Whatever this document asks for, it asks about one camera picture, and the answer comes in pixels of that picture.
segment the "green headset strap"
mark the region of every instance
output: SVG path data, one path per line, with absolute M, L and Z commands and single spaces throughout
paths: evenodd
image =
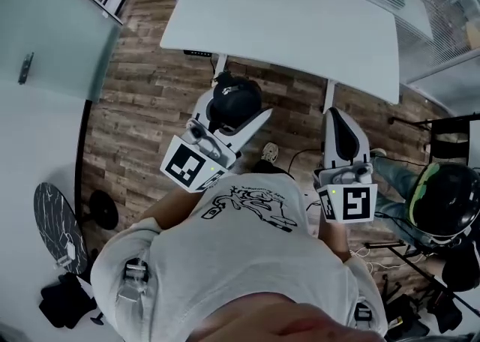
M 418 184 L 415 188 L 415 192 L 413 193 L 409 206 L 409 220 L 414 226 L 417 226 L 417 223 L 415 222 L 415 219 L 413 217 L 413 208 L 415 207 L 415 204 L 423 198 L 425 192 L 427 191 L 427 186 L 425 185 L 425 182 L 432 175 L 436 174 L 438 170 L 440 170 L 440 164 L 431 163 L 425 168 L 424 172 L 421 174 L 420 180 L 418 181 Z

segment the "graphic print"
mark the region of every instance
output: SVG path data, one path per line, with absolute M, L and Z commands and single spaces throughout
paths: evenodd
M 250 210 L 261 221 L 287 233 L 292 231 L 292 227 L 298 226 L 294 220 L 285 217 L 282 196 L 267 189 L 244 186 L 232 186 L 228 195 L 215 197 L 212 207 L 202 215 L 202 218 L 215 218 L 228 204 L 231 204 L 235 210 Z
M 205 160 L 195 151 L 191 151 L 185 145 L 180 145 L 165 171 L 180 183 L 189 187 L 204 163 Z
M 343 188 L 343 219 L 370 217 L 370 189 L 368 187 Z

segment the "white t-shirt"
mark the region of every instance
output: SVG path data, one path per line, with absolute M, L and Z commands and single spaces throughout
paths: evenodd
M 150 279 L 141 309 L 125 316 L 117 297 L 125 263 L 135 257 L 148 263 Z M 253 293 L 310 303 L 352 327 L 362 302 L 372 311 L 370 329 L 387 330 L 365 263 L 356 257 L 342 263 L 308 234 L 303 195 L 284 174 L 223 178 L 172 229 L 163 231 L 153 218 L 134 224 L 103 248 L 91 284 L 99 308 L 127 342 L 184 342 L 215 310 Z

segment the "white wall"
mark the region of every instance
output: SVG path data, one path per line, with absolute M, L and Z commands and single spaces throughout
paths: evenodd
M 456 116 L 480 112 L 480 53 L 411 86 L 439 101 Z
M 54 328 L 38 309 L 40 290 L 62 271 L 38 234 L 33 194 L 54 183 L 73 206 L 77 140 L 85 101 L 27 85 L 0 85 L 0 323 L 34 342 L 121 342 L 84 316 Z

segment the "leg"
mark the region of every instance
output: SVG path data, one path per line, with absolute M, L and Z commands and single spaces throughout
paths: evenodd
M 252 173 L 259 174 L 287 174 L 294 179 L 288 172 L 280 167 L 274 166 L 278 158 L 278 146 L 272 142 L 265 145 L 262 151 L 262 159 L 260 159 L 252 169 Z
M 381 156 L 370 159 L 373 169 L 392 186 L 405 200 L 408 200 L 418 176 L 393 160 Z
M 394 202 L 378 193 L 375 210 L 385 217 L 379 218 L 398 238 L 416 246 L 416 240 L 422 241 L 422 233 L 406 223 L 407 207 L 404 203 Z
M 258 174 L 287 174 L 290 175 L 285 170 L 281 169 L 280 167 L 274 166 L 272 163 L 268 162 L 267 160 L 261 159 L 252 169 L 252 173 Z

